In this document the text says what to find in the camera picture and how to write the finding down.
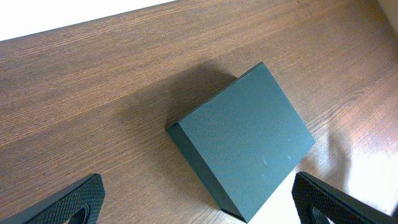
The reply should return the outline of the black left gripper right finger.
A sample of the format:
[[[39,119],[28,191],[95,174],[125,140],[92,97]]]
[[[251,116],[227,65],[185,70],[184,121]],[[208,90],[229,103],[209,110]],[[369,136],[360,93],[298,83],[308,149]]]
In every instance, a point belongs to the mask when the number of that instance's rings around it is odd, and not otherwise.
[[[393,223],[389,216],[306,173],[296,173],[292,197],[301,223]]]

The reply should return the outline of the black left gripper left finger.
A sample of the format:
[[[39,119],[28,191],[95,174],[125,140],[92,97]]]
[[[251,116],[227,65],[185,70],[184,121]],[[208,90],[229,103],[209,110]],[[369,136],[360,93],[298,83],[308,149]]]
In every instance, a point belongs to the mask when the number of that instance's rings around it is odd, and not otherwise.
[[[1,223],[96,224],[105,190],[99,174],[90,174]]]

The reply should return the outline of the black gift box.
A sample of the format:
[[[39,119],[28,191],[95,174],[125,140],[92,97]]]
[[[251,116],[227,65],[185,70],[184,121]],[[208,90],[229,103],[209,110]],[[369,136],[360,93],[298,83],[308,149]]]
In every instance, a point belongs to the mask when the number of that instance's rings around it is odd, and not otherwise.
[[[171,125],[167,134],[219,208],[243,222],[315,142],[264,63]]]

